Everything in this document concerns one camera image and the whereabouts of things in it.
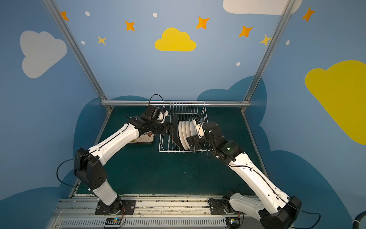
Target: yellow cloud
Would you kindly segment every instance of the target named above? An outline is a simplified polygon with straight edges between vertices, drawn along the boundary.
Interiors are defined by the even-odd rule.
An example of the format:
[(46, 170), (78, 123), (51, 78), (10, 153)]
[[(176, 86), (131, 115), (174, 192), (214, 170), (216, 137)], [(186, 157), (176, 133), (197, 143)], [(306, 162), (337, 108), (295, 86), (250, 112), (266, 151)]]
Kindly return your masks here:
[(196, 42), (192, 41), (188, 33), (180, 32), (176, 28), (166, 29), (161, 39), (155, 42), (155, 48), (160, 51), (193, 51)]
[(328, 70), (313, 69), (305, 84), (342, 130), (366, 145), (366, 64), (346, 60)]

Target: dark green table surface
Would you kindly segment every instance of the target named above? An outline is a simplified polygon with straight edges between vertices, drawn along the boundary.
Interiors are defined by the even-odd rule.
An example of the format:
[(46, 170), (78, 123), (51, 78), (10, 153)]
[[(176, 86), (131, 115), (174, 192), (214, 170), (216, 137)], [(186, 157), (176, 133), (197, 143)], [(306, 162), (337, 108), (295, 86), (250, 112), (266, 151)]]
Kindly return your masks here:
[[(127, 117), (139, 115), (146, 107), (115, 107), (103, 131), (103, 141), (119, 130)], [(226, 139), (236, 141), (253, 163), (262, 170), (244, 119), (237, 107), (207, 107), (209, 121), (221, 127)], [(225, 194), (237, 191), (245, 182), (227, 165), (210, 153), (163, 153), (158, 151), (159, 136), (154, 143), (128, 144), (104, 166), (108, 182), (118, 194)], [(81, 184), (78, 193), (90, 193)], [(240, 185), (243, 195), (248, 186)]]

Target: orange star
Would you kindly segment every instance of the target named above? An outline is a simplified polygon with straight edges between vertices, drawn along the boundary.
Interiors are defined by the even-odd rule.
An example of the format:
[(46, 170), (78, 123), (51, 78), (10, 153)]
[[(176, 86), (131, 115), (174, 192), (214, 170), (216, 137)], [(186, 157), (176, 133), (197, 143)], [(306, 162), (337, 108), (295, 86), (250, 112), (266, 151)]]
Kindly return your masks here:
[(306, 19), (306, 22), (308, 22), (310, 17), (313, 15), (313, 13), (315, 13), (315, 11), (312, 11), (309, 7), (309, 9), (307, 10), (307, 13), (305, 14), (305, 16), (302, 19)]
[(62, 17), (63, 17), (65, 20), (69, 21), (69, 19), (66, 17), (66, 11), (65, 11), (65, 12), (61, 12), (61, 15), (62, 15)]
[(131, 23), (129, 23), (129, 22), (127, 22), (127, 21), (125, 21), (126, 22), (126, 25), (127, 25), (127, 28), (126, 28), (126, 31), (127, 30), (132, 30), (132, 31), (135, 31), (135, 29), (134, 29), (134, 22), (131, 22)]
[(198, 28), (206, 29), (206, 23), (208, 22), (208, 20), (209, 20), (209, 18), (202, 19), (202, 18), (198, 17), (198, 25), (197, 25), (196, 29), (198, 29)]
[(249, 36), (249, 32), (251, 31), (251, 29), (252, 28), (247, 28), (247, 27), (245, 27), (245, 26), (243, 26), (243, 31), (242, 31), (242, 33), (239, 35), (239, 37), (241, 37), (241, 36), (246, 36), (246, 37), (248, 37)]

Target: yellow star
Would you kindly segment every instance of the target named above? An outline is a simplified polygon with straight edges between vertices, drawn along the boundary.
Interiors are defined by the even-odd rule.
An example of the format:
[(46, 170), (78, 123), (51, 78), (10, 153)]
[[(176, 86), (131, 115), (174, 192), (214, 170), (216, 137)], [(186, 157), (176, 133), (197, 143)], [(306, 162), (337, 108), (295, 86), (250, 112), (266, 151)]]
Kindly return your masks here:
[(247, 27), (245, 27), (245, 26), (243, 26), (243, 31), (242, 31), (242, 33), (239, 35), (239, 37), (241, 37), (241, 36), (246, 36), (246, 37), (248, 37), (249, 36), (249, 32), (251, 31), (251, 29), (252, 28), (247, 28)]
[(132, 31), (135, 31), (135, 29), (134, 29), (134, 22), (131, 22), (131, 23), (129, 23), (129, 22), (127, 22), (127, 21), (125, 21), (126, 22), (126, 25), (127, 25), (127, 28), (126, 28), (126, 31), (127, 30), (132, 30)]
[(313, 15), (313, 13), (315, 13), (315, 11), (312, 11), (309, 7), (309, 9), (307, 10), (307, 13), (305, 14), (305, 16), (302, 19), (306, 19), (306, 22), (308, 22), (310, 17)]
[(104, 40), (105, 40), (106, 38), (102, 39), (102, 38), (100, 38), (99, 36), (98, 36), (98, 38), (99, 38), (98, 43), (103, 43), (103, 44), (105, 45)]
[(198, 17), (198, 25), (197, 25), (197, 28), (204, 28), (206, 29), (206, 23), (208, 22), (209, 18), (206, 18), (206, 19), (202, 19), (200, 17)]
[(263, 41), (261, 41), (261, 42), (259, 42), (259, 43), (264, 43), (266, 46), (267, 46), (267, 43), (268, 43), (268, 41), (269, 40), (271, 40), (272, 38), (270, 37), (270, 38), (268, 38), (267, 37), (267, 34), (266, 35), (264, 35), (264, 40)]
[(69, 19), (66, 17), (66, 11), (65, 11), (65, 12), (61, 12), (61, 15), (62, 15), (62, 17), (63, 17), (65, 20), (69, 21)]

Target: wire dish rack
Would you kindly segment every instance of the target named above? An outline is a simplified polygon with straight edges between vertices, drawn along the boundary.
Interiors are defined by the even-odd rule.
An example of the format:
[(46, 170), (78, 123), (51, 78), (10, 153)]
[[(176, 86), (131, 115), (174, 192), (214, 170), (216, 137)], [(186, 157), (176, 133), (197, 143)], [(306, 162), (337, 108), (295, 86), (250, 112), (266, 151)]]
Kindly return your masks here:
[[(172, 122), (172, 115), (176, 115), (180, 121), (193, 121), (196, 117), (201, 116), (206, 123), (208, 122), (206, 105), (203, 101), (173, 102), (165, 108), (169, 111), (165, 118), (166, 122)], [(172, 134), (161, 134), (159, 152), (206, 152), (206, 150), (181, 149), (173, 142)]]

